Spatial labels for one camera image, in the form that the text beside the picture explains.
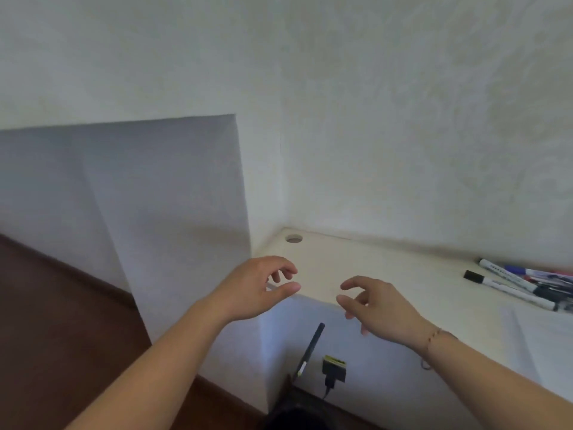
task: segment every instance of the paper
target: paper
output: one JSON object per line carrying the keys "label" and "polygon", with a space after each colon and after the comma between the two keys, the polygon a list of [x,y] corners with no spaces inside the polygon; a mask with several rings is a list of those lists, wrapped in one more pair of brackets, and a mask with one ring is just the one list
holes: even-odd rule
{"label": "paper", "polygon": [[573,401],[573,315],[520,305],[503,318],[513,369]]}

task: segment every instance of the person's left arm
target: person's left arm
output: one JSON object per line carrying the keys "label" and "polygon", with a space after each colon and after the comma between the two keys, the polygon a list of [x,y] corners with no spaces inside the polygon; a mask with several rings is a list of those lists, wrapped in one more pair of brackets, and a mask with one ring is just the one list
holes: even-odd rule
{"label": "person's left arm", "polygon": [[287,259],[267,256],[236,267],[207,297],[197,301],[137,359],[67,430],[167,430],[217,335],[234,320],[253,318],[300,289],[289,282],[268,291],[267,279],[292,279]]}

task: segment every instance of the blue marker cap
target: blue marker cap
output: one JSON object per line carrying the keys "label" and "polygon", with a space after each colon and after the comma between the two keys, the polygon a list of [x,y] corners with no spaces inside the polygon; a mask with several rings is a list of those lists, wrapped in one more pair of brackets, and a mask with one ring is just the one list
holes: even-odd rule
{"label": "blue marker cap", "polygon": [[514,265],[504,265],[504,268],[513,274],[520,274],[520,275],[524,275],[527,274],[526,273],[526,269],[524,269],[523,267],[515,267]]}

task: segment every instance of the pile of markers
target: pile of markers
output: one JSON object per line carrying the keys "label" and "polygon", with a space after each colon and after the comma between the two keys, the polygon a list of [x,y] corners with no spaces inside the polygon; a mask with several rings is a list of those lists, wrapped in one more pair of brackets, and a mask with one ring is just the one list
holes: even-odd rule
{"label": "pile of markers", "polygon": [[573,312],[573,274],[543,272],[512,265],[500,267],[485,259],[481,259],[479,265],[517,287],[510,287],[469,270],[463,277],[548,310]]}

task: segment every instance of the hand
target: hand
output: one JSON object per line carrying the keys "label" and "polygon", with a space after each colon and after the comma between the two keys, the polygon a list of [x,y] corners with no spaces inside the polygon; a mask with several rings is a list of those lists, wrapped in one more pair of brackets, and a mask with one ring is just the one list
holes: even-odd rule
{"label": "hand", "polygon": [[336,301],[346,310],[346,318],[358,318],[362,334],[372,332],[378,338],[403,344],[420,353],[437,327],[422,317],[392,284],[371,277],[355,276],[344,281],[341,289],[364,289],[355,299],[345,295]]}
{"label": "hand", "polygon": [[298,272],[292,262],[280,256],[247,260],[235,267],[207,298],[220,309],[227,323],[256,317],[300,289],[297,282],[289,282],[268,291],[269,276],[280,282],[279,271],[287,280]]}

